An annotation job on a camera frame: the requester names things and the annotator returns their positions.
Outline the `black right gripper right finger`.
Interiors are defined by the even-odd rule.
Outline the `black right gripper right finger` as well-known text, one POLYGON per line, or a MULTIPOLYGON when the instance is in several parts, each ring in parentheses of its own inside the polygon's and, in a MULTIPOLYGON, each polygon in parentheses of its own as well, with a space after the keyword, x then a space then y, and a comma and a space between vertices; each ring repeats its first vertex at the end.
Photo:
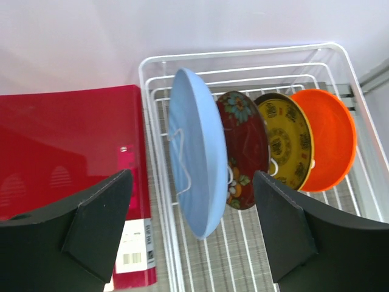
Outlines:
POLYGON ((388 224, 253 176, 273 282, 280 291, 388 291, 388 224))

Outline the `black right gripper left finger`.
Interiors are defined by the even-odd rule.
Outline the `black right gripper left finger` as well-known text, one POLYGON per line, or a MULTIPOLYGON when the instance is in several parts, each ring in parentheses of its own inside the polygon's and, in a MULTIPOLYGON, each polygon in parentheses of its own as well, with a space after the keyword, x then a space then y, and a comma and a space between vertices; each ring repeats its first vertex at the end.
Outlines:
POLYGON ((121 170, 1 222, 1 291, 103 291, 132 192, 133 174, 121 170))

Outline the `dark red floral plate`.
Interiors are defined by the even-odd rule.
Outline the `dark red floral plate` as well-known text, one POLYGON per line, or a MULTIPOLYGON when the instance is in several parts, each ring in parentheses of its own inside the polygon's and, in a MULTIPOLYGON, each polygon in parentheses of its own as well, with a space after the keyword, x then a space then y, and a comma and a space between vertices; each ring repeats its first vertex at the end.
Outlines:
POLYGON ((229 91, 216 101, 221 116, 232 181, 227 190, 227 204, 238 210, 255 205, 253 176, 270 169, 267 128, 256 105, 248 96, 229 91))

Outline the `light blue plate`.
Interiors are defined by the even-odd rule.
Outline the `light blue plate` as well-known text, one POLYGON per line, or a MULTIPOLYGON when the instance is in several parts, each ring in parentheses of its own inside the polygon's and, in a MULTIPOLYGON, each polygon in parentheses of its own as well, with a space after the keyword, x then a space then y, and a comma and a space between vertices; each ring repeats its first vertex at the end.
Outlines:
POLYGON ((225 211, 229 171, 221 116, 202 78, 182 68, 174 76, 168 112, 174 186, 193 235, 203 240, 225 211))

